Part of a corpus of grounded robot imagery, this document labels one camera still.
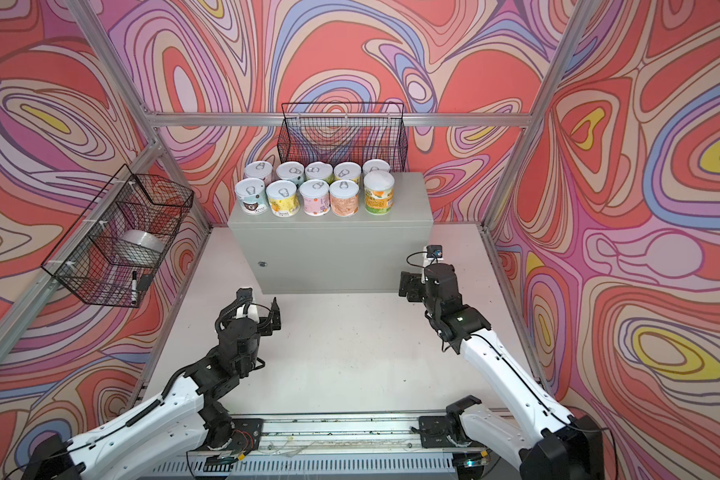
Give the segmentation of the yellow green label can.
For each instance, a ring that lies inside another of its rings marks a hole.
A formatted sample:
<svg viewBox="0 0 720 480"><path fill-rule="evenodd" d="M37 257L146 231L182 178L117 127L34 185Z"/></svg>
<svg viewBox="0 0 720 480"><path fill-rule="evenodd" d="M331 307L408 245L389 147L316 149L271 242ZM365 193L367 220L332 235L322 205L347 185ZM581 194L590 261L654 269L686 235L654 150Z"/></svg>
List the yellow green label can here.
<svg viewBox="0 0 720 480"><path fill-rule="evenodd" d="M388 214L394 204L395 179L389 172L371 171L364 177L365 209L373 215Z"/></svg>

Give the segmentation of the brown label can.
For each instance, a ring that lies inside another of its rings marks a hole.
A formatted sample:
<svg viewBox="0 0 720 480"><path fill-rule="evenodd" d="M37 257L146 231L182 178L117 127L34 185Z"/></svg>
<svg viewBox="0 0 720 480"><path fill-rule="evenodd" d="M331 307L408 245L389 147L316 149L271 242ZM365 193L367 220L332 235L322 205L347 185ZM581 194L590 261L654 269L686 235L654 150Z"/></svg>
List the brown label can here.
<svg viewBox="0 0 720 480"><path fill-rule="evenodd" d="M234 186L242 211L249 215L261 215L268 210L266 185L258 178L245 178Z"/></svg>
<svg viewBox="0 0 720 480"><path fill-rule="evenodd" d="M306 181L304 166L295 161L281 163L276 169L276 174L280 180L289 181L297 187Z"/></svg>

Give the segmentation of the orange label can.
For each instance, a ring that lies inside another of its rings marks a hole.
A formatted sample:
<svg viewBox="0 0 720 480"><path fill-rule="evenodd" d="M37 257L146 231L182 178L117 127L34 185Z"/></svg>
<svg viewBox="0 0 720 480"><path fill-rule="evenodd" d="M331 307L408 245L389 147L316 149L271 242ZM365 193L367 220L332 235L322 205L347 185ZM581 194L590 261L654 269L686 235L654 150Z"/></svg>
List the orange label can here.
<svg viewBox="0 0 720 480"><path fill-rule="evenodd" d="M359 210L359 185L352 180L337 180L330 185L330 205L338 217L351 217Z"/></svg>

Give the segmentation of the blue label can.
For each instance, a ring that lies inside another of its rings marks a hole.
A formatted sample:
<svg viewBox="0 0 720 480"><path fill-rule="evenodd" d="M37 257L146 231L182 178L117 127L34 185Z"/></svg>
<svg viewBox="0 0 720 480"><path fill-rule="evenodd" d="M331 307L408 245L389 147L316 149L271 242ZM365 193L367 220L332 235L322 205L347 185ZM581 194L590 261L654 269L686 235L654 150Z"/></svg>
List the blue label can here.
<svg viewBox="0 0 720 480"><path fill-rule="evenodd" d="M363 174L367 175L368 173L374 172L374 171L383 171L389 173L391 171L390 164L382 159L370 159L363 163L362 165Z"/></svg>

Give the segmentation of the yellow label can front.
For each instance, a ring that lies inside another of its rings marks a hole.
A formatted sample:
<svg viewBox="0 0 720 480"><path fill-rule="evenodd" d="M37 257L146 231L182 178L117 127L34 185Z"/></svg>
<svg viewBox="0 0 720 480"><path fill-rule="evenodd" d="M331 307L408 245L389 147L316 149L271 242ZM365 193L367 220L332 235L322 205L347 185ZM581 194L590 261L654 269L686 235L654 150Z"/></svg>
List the yellow label can front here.
<svg viewBox="0 0 720 480"><path fill-rule="evenodd" d="M273 181L266 187L266 195L272 213L279 218L289 218L300 211L298 187L289 180Z"/></svg>

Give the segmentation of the pink label can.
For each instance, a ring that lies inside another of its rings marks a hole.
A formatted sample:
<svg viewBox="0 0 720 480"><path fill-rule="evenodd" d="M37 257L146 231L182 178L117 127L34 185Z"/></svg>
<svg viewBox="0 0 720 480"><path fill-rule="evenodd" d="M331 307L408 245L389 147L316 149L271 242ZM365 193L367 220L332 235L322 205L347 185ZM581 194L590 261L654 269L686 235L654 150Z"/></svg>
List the pink label can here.
<svg viewBox="0 0 720 480"><path fill-rule="evenodd" d="M259 179L269 185L274 179L274 167L267 161L254 161L245 166L244 176Z"/></svg>
<svg viewBox="0 0 720 480"><path fill-rule="evenodd" d="M308 180L299 187L303 211L312 217L322 216L331 210L330 186L324 180Z"/></svg>

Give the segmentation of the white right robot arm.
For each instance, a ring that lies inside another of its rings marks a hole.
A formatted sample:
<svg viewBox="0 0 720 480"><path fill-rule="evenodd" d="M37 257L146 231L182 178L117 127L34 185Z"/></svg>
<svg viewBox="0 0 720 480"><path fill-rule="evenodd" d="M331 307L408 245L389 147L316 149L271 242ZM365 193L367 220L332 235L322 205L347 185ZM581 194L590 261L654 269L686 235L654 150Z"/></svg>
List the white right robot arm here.
<svg viewBox="0 0 720 480"><path fill-rule="evenodd" d="M446 407L441 429L419 426L422 439L481 444L523 479L604 478L602 427L589 416L575 416L519 365L490 322L463 301L452 265L432 263L417 273L402 272L398 294L424 305L442 347L474 367L514 418L503 420L469 395Z"/></svg>

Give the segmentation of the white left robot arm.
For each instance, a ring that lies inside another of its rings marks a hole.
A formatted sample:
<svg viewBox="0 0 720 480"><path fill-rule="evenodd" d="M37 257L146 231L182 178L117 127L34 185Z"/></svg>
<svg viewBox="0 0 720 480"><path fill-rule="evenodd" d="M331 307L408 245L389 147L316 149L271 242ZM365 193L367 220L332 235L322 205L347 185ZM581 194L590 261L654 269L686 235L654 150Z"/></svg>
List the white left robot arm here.
<svg viewBox="0 0 720 480"><path fill-rule="evenodd" d="M68 440L52 435L16 472L24 479L137 479L180 452L227 450L237 439L243 448L233 459L243 459L256 442L235 425L220 401L265 367L260 341L281 327L277 302L261 305L252 289L238 289L214 322L217 345L177 369L160 393Z"/></svg>

